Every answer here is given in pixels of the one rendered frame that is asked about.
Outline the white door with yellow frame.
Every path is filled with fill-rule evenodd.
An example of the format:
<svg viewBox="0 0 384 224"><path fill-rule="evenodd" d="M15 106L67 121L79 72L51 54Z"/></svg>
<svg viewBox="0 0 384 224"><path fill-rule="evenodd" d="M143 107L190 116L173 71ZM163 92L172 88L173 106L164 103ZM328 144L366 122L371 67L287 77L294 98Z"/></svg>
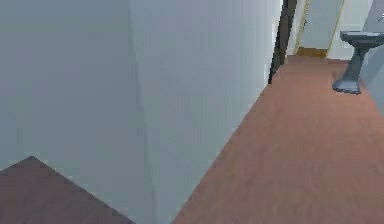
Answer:
<svg viewBox="0 0 384 224"><path fill-rule="evenodd" d="M294 54L326 58L344 0L306 0Z"/></svg>

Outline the grey pedestal sink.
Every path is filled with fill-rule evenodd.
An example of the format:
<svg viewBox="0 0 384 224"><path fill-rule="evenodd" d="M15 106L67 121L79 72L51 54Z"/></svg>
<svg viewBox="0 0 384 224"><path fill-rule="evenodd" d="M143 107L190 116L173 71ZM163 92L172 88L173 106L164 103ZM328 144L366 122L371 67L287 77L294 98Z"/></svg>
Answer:
<svg viewBox="0 0 384 224"><path fill-rule="evenodd" d="M337 92L360 94L359 74L364 57L370 49L384 44L384 32L341 31L340 39L354 48L343 75L332 84Z"/></svg>

